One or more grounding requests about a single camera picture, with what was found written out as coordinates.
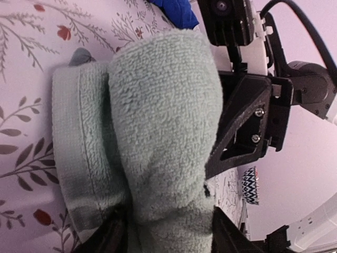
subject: red flower print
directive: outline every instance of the red flower print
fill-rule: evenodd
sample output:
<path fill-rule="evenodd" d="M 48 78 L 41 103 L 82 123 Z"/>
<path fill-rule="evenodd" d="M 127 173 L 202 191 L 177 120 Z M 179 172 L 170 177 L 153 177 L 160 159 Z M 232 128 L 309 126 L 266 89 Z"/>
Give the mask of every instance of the red flower print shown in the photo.
<path fill-rule="evenodd" d="M 60 30 L 57 31 L 58 36 L 61 37 L 64 41 L 69 41 L 72 37 L 70 29 L 64 25 L 58 25 L 57 27 L 60 28 Z"/>
<path fill-rule="evenodd" d="M 41 209 L 37 209 L 33 214 L 34 218 L 42 225 L 49 226 L 53 223 L 51 216 Z"/>
<path fill-rule="evenodd" d="M 139 28 L 136 28 L 136 34 L 139 38 L 143 38 L 143 31 L 142 31 L 142 28 L 139 27 Z"/>
<path fill-rule="evenodd" d="M 46 10 L 44 9 L 44 7 L 41 4 L 34 4 L 34 8 L 38 11 L 38 12 L 45 12 Z"/>

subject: white plastic part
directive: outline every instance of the white plastic part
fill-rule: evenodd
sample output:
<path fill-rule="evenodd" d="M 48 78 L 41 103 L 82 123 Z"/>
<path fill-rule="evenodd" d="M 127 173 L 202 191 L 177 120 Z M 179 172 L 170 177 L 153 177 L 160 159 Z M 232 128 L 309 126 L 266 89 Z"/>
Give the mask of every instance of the white plastic part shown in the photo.
<path fill-rule="evenodd" d="M 291 223 L 287 230 L 290 249 L 302 252 L 321 237 L 337 229 L 337 193 L 300 221 Z"/>
<path fill-rule="evenodd" d="M 310 247 L 303 253 L 337 253 L 337 242 L 331 244 L 319 245 L 316 247 Z"/>
<path fill-rule="evenodd" d="M 331 103 L 328 113 L 326 114 L 326 120 L 334 125 L 337 125 L 337 96 Z"/>
<path fill-rule="evenodd" d="M 248 46 L 241 46 L 242 62 L 247 63 L 248 74 L 268 75 L 268 57 L 264 46 L 267 34 L 273 32 L 272 28 L 263 28 L 264 21 L 261 20 L 260 14 L 256 11 L 254 4 L 252 13 L 254 17 L 254 41 Z"/>

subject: black cable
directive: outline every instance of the black cable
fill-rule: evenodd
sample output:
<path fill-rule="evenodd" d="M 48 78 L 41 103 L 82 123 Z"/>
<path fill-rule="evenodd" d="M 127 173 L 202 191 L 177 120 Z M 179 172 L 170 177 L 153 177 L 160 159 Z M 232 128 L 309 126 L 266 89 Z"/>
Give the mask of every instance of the black cable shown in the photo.
<path fill-rule="evenodd" d="M 309 33 L 312 41 L 314 42 L 316 48 L 318 49 L 321 58 L 323 59 L 323 62 L 326 66 L 326 69 L 328 70 L 328 73 L 330 75 L 330 78 L 333 82 L 333 84 L 337 87 L 337 67 L 335 62 L 333 61 L 333 58 L 326 47 L 325 43 L 323 42 L 322 37 L 319 35 L 316 28 L 313 26 L 313 24 L 310 22 L 308 17 L 305 15 L 305 13 L 300 9 L 300 7 L 293 2 L 292 0 L 271 0 L 269 3 L 266 4 L 266 6 L 261 10 L 260 17 L 264 18 L 266 14 L 270 11 L 272 7 L 274 7 L 278 3 L 285 3 L 288 5 L 292 11 L 296 14 L 296 16 L 299 18 L 299 20 L 304 25 L 305 29 Z"/>

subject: bedsheet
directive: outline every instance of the bedsheet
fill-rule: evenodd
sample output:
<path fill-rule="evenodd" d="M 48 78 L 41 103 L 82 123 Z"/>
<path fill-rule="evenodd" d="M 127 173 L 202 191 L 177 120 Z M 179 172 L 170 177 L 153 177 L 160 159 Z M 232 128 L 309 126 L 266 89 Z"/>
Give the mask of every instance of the bedsheet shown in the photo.
<path fill-rule="evenodd" d="M 0 0 L 1 252 L 69 253 L 80 243 L 53 159 L 53 71 L 80 47 L 108 61 L 128 44 L 172 28 L 144 0 Z M 211 185 L 237 223 L 237 171 Z"/>

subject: blue fabric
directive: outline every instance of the blue fabric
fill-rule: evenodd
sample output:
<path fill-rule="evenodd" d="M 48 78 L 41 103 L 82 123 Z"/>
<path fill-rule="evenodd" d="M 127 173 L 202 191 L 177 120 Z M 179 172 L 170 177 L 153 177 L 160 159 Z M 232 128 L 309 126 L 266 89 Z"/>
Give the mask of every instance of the blue fabric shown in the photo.
<path fill-rule="evenodd" d="M 199 22 L 189 0 L 150 0 L 164 10 L 167 18 L 179 29 L 193 29 Z"/>

